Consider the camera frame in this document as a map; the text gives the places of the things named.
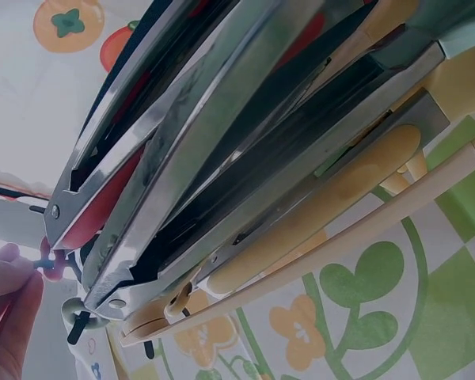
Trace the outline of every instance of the human hand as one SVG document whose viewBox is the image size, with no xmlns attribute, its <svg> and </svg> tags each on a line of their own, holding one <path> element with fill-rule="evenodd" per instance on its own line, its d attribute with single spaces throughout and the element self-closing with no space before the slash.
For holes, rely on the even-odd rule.
<svg viewBox="0 0 475 380">
<path fill-rule="evenodd" d="M 0 380 L 21 380 L 43 289 L 41 274 L 16 245 L 0 249 Z"/>
</svg>

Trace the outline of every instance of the cream plastic handle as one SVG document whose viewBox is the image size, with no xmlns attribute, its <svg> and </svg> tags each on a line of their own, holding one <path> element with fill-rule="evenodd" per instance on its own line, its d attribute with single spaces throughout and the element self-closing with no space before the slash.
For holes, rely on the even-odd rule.
<svg viewBox="0 0 475 380">
<path fill-rule="evenodd" d="M 466 178 L 474 170 L 475 139 L 418 182 L 412 184 L 400 195 L 384 203 L 375 211 L 372 211 L 346 230 L 341 231 L 322 245 L 319 245 L 305 256 L 168 328 L 149 336 L 139 337 L 134 333 L 128 336 L 121 336 L 121 343 L 124 346 L 128 346 L 144 340 L 159 338 L 167 333 L 178 333 L 206 323 L 219 315 L 231 313 L 238 307 L 304 276 L 306 273 L 313 271 L 314 268 L 320 268 L 335 260 L 339 260 L 345 253 L 362 247 L 363 243 L 376 238 L 389 227 L 425 206 Z"/>
<path fill-rule="evenodd" d="M 450 121 L 475 112 L 475 47 L 442 62 L 423 87 Z"/>
<path fill-rule="evenodd" d="M 415 13 L 419 0 L 381 0 L 348 39 L 332 54 L 331 63 L 315 79 L 303 99 L 345 68 Z"/>
<path fill-rule="evenodd" d="M 247 250 L 210 275 L 207 288 L 217 295 L 238 289 L 395 173 L 419 144 L 420 132 L 412 125 L 396 127 L 382 136 Z"/>
</svg>

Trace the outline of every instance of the orange flower print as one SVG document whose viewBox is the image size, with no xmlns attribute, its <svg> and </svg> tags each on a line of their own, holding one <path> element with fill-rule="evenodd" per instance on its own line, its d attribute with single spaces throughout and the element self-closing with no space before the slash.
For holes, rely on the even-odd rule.
<svg viewBox="0 0 475 380">
<path fill-rule="evenodd" d="M 193 314 L 208 306 L 206 293 L 196 291 L 192 294 L 187 309 Z M 238 342 L 238 331 L 230 317 L 222 316 L 174 334 L 174 340 L 181 352 L 191 356 L 199 367 L 212 368 L 219 351 Z"/>
<path fill-rule="evenodd" d="M 313 359 L 325 354 L 325 342 L 315 327 L 317 311 L 310 297 L 299 295 L 289 310 L 273 307 L 269 312 L 271 327 L 288 339 L 287 362 L 297 371 L 305 371 Z"/>
<path fill-rule="evenodd" d="M 44 0 L 33 19 L 33 32 L 46 50 L 75 53 L 98 39 L 104 21 L 98 0 Z"/>
</svg>

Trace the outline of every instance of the metal tongs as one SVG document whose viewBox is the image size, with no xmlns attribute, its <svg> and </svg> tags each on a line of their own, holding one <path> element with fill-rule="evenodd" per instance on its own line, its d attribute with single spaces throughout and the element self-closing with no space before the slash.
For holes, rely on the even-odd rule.
<svg viewBox="0 0 475 380">
<path fill-rule="evenodd" d="M 416 125 L 425 146 L 450 120 L 419 85 L 450 55 L 444 33 L 475 16 L 475 1 L 438 4 L 436 13 L 436 2 L 421 2 L 318 81 L 383 1 L 208 2 L 194 16 L 207 25 L 193 26 L 197 36 L 186 30 L 196 3 L 173 1 L 138 44 L 44 215 L 54 249 L 91 241 L 84 307 L 100 318 L 127 319 L 187 279 L 203 286 L 394 128 Z M 181 65 L 158 74 L 174 56 L 186 59 L 233 6 L 206 55 L 176 81 Z M 320 12 L 329 25 L 283 62 Z M 155 80 L 137 89 L 144 72 Z"/>
</svg>

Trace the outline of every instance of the plastic ring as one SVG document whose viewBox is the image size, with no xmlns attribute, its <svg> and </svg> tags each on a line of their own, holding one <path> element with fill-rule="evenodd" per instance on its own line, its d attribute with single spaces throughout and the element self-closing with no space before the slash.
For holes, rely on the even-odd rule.
<svg viewBox="0 0 475 380">
<path fill-rule="evenodd" d="M 85 308 L 85 304 L 80 298 L 69 298 L 62 305 L 63 320 L 70 326 L 74 326 L 76 318 L 78 317 L 77 313 L 81 313 L 82 311 L 91 313 L 91 311 Z M 108 319 L 93 314 L 93 316 L 89 319 L 85 329 L 99 329 L 106 326 L 108 323 Z"/>
</svg>

